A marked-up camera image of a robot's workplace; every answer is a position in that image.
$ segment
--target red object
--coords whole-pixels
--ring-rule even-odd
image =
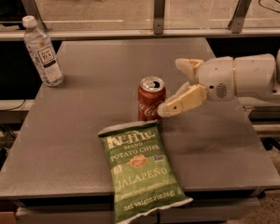
[[[166,99],[164,82],[159,77],[145,77],[138,88],[138,119],[160,120],[158,106]]]

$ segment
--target glass partition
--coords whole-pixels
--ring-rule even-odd
[[[51,31],[153,30],[155,0],[35,0]],[[166,31],[228,29],[239,0],[165,0]],[[25,9],[0,16],[6,30],[21,26]],[[252,0],[244,28],[280,28],[280,0]]]

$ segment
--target white bottle cap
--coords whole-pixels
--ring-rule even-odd
[[[34,28],[37,26],[37,21],[34,16],[26,16],[22,18],[22,25],[25,28]]]

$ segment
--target snack bag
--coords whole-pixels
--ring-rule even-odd
[[[98,135],[110,165],[117,224],[192,201],[175,179],[157,121],[115,125]]]

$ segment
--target can lid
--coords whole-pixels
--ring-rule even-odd
[[[22,25],[25,28],[34,28],[37,26],[37,21],[34,16],[26,16],[23,17],[21,20],[22,20]]]
[[[140,86],[148,92],[158,92],[164,88],[164,82],[159,77],[145,77],[141,80]]]

